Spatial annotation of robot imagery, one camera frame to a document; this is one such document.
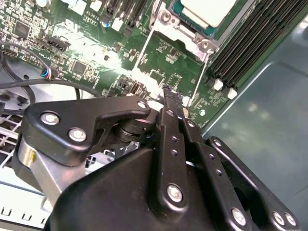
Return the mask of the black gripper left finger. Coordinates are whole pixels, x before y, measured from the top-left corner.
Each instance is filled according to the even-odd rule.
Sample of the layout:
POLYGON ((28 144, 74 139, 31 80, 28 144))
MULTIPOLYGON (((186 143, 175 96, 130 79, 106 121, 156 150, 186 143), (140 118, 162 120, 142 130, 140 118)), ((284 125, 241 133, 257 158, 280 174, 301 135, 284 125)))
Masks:
POLYGON ((159 109, 138 96, 36 103, 26 109, 13 169, 55 206, 73 183, 134 151, 185 153, 177 93, 159 109))

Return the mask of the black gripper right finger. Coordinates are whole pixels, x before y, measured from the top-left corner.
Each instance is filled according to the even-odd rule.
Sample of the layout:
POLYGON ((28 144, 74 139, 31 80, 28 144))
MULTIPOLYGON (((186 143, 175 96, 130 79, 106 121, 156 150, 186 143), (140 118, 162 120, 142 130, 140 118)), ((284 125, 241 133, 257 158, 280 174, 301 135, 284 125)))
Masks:
POLYGON ((185 117, 177 94, 185 137, 191 207, 179 231, 298 231, 294 214, 219 138, 204 139, 185 117))

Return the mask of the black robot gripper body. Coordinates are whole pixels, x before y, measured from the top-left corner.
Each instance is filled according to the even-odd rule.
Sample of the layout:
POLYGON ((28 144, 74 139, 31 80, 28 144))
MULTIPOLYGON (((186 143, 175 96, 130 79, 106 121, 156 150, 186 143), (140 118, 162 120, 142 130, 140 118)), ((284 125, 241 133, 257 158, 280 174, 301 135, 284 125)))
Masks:
POLYGON ((47 231, 217 231, 184 152, 134 151, 69 186, 47 231))

